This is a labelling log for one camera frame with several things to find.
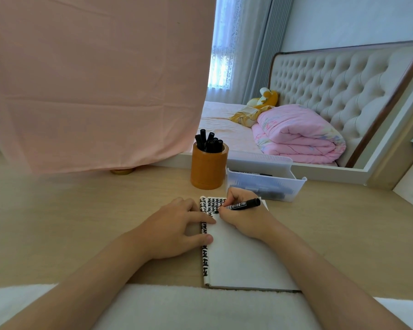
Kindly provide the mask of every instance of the forearm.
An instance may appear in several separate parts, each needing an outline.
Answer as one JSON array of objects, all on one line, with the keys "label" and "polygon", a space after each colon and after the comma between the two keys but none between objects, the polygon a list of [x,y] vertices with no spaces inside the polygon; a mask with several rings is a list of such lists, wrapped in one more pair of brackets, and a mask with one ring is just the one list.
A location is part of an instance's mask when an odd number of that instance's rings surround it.
[{"label": "forearm", "polygon": [[133,235],[129,232],[115,239],[0,329],[90,329],[132,274],[148,261]]},{"label": "forearm", "polygon": [[324,329],[409,329],[282,224],[264,241],[287,267]]}]

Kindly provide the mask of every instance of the window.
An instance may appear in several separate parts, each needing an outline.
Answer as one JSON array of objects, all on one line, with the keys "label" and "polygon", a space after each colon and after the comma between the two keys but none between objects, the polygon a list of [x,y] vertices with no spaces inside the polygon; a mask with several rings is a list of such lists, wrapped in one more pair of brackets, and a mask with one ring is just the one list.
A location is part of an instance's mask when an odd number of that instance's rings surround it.
[{"label": "window", "polygon": [[230,89],[242,0],[217,0],[208,87]]}]

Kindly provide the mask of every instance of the pink curtain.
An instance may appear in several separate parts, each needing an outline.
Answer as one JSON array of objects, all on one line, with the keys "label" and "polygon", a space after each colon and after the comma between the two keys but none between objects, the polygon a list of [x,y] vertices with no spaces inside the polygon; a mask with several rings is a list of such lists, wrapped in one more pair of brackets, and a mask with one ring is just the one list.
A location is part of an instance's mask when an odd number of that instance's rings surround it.
[{"label": "pink curtain", "polygon": [[0,149],[32,173],[189,150],[215,0],[0,0]]}]

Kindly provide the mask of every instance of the pink fabric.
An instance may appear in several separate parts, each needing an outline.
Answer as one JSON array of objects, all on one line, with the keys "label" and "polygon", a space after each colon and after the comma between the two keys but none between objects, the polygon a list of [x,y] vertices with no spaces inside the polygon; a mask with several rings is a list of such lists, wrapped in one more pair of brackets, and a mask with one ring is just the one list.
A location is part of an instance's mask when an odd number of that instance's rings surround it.
[{"label": "pink fabric", "polygon": [[265,111],[252,132],[261,151],[300,163],[331,163],[345,150],[341,134],[311,109],[298,104]]},{"label": "pink fabric", "polygon": [[216,0],[0,0],[0,149],[33,173],[190,150]]}]

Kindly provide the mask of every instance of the pink comforter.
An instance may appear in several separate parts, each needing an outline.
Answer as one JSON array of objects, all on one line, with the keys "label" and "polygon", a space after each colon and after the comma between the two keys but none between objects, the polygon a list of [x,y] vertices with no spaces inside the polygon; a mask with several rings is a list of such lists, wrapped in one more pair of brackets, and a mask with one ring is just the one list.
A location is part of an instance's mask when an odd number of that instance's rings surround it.
[{"label": "pink comforter", "polygon": [[344,139],[329,122],[298,104],[263,112],[252,132],[263,153],[287,156],[294,162],[331,163],[345,150]]}]

